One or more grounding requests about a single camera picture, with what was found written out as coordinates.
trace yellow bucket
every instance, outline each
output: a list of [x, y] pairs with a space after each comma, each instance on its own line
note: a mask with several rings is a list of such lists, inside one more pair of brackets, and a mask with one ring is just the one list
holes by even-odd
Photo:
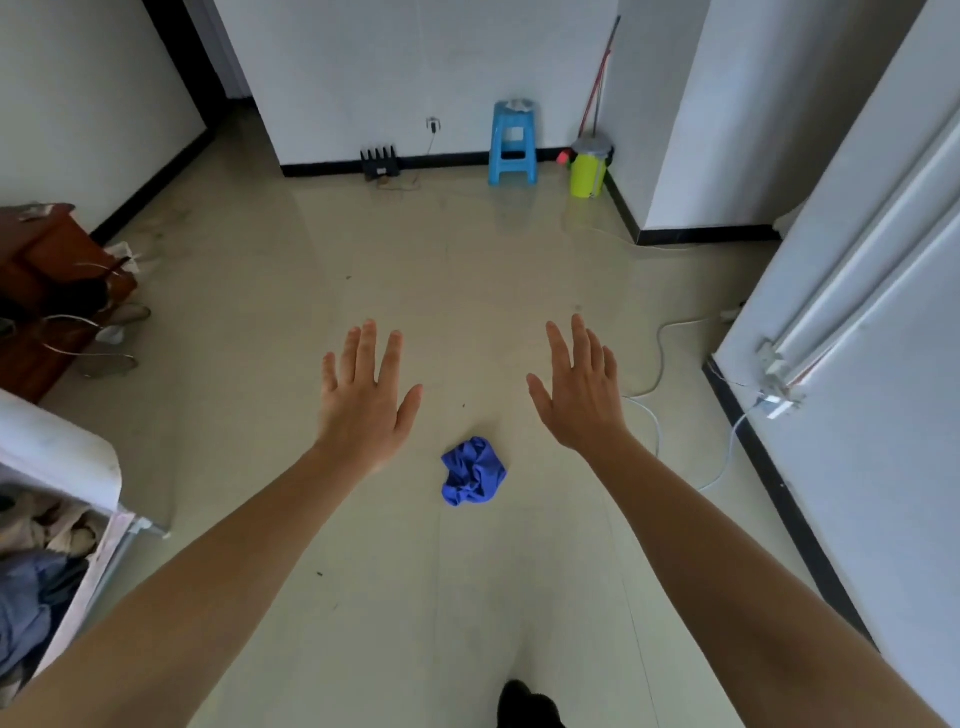
[[577, 158], [570, 167], [570, 194], [574, 197], [597, 197], [607, 174], [607, 157], [612, 145], [601, 135], [582, 137], [573, 145]]

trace blue clothing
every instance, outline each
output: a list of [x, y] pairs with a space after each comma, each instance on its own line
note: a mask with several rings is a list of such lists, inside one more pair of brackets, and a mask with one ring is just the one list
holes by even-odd
[[450, 470], [442, 490], [444, 500], [453, 506], [463, 502], [486, 503], [507, 476], [493, 445], [482, 437], [471, 437], [441, 460]]

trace blue cloth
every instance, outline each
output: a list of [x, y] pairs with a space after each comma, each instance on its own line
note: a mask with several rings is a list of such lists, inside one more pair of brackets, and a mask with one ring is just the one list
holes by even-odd
[[507, 476], [493, 445], [482, 437], [471, 437], [441, 460], [450, 470], [443, 487], [444, 500], [453, 506], [463, 502], [486, 503]]

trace red object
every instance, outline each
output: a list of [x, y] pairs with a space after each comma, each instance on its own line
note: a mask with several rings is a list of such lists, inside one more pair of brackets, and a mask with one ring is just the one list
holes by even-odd
[[590, 90], [590, 97], [587, 99], [587, 108], [584, 109], [584, 118], [580, 122], [580, 131], [577, 132], [577, 138], [580, 138], [584, 135], [584, 129], [587, 126], [587, 117], [590, 116], [590, 107], [593, 106], [593, 97], [596, 96], [597, 88], [600, 87], [600, 81], [603, 79], [603, 72], [607, 68], [607, 59], [610, 57], [610, 53], [613, 49], [613, 37], [616, 35], [616, 29], [620, 25], [620, 16], [616, 17], [616, 21], [613, 23], [613, 30], [610, 32], [610, 39], [607, 41], [607, 50], [604, 51], [603, 59], [600, 61], [600, 70], [597, 71], [597, 77], [593, 81], [593, 88]]

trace tiled floor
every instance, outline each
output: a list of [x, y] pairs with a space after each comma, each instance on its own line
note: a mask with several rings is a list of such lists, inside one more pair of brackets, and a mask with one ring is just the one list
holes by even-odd
[[[417, 191], [284, 180], [245, 116], [125, 231], [149, 258], [155, 318], [130, 342], [142, 366], [70, 373], [44, 404], [114, 443], [125, 501], [173, 536], [136, 542], [98, 615], [309, 445], [321, 355], [374, 317], [404, 331], [402, 376], [426, 386], [411, 442], [321, 532], [194, 724], [489, 727], [514, 675], [570, 726], [738, 725], [622, 516], [540, 425], [524, 376], [548, 372], [544, 322], [581, 311], [624, 389], [649, 386], [657, 327], [741, 302], [774, 249], [639, 250], [617, 239], [609, 199], [571, 200], [553, 165], [534, 188], [491, 189], [484, 168], [408, 175]], [[699, 371], [722, 336], [668, 330], [648, 400], [664, 459], [693, 483], [718, 473], [727, 444]], [[652, 445], [647, 415], [628, 417]], [[471, 434], [510, 475], [491, 503], [455, 510], [440, 455]], [[741, 450], [708, 497], [810, 582]]]

